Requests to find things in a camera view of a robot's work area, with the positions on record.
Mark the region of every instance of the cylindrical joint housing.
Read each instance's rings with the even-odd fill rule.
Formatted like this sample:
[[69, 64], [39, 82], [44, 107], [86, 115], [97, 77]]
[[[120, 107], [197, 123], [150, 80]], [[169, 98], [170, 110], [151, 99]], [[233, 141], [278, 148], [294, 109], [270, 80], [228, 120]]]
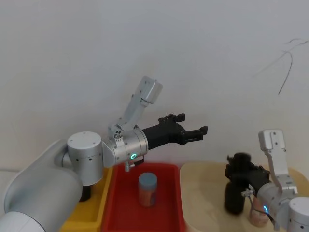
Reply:
[[279, 188], [271, 182], [259, 189], [257, 198], [266, 207], [268, 214], [286, 230], [290, 199], [283, 196]]
[[134, 161], [135, 158], [143, 156], [148, 152], [147, 138], [139, 128], [125, 131], [123, 142], [123, 146], [117, 146], [113, 138], [104, 139], [104, 167], [109, 168], [126, 161]]
[[289, 203], [288, 230], [292, 232], [309, 232], [309, 198], [296, 197]]
[[74, 171], [84, 186], [103, 178], [102, 140], [94, 132], [79, 132], [68, 139], [68, 153]]

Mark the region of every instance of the yellow tray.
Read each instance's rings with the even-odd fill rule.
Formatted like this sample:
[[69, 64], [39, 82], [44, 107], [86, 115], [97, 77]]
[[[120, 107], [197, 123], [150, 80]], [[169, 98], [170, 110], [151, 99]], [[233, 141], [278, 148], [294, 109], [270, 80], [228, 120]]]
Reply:
[[104, 178], [91, 188], [91, 198], [79, 202], [61, 228], [61, 232], [100, 232], [112, 177], [112, 168], [104, 169]]

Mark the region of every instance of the green led light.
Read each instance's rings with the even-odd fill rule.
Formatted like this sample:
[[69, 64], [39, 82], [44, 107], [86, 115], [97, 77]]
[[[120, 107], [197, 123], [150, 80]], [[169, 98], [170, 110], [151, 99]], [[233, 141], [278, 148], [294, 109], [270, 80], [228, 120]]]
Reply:
[[136, 156], [137, 156], [137, 154], [135, 154], [135, 153], [134, 153], [134, 154], [132, 154], [132, 155], [131, 155], [131, 159], [135, 159], [135, 158], [136, 158]]

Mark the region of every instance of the blue lid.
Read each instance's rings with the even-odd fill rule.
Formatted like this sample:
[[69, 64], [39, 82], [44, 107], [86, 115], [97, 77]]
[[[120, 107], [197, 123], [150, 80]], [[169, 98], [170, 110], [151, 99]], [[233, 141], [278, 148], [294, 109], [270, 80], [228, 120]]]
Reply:
[[155, 190], [158, 178], [153, 173], [143, 173], [139, 176], [139, 186], [145, 191]]

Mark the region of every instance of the blue led light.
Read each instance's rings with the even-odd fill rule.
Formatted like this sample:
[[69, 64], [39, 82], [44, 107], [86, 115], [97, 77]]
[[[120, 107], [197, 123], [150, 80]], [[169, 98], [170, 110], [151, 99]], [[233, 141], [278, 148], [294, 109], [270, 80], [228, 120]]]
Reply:
[[135, 153], [134, 153], [134, 154], [132, 154], [132, 155], [131, 155], [131, 159], [135, 159], [135, 158], [136, 158], [136, 156], [137, 156], [137, 154], [135, 154]]
[[268, 214], [268, 209], [267, 209], [267, 207], [264, 205], [263, 208], [264, 208], [264, 210], [265, 210], [265, 213]]

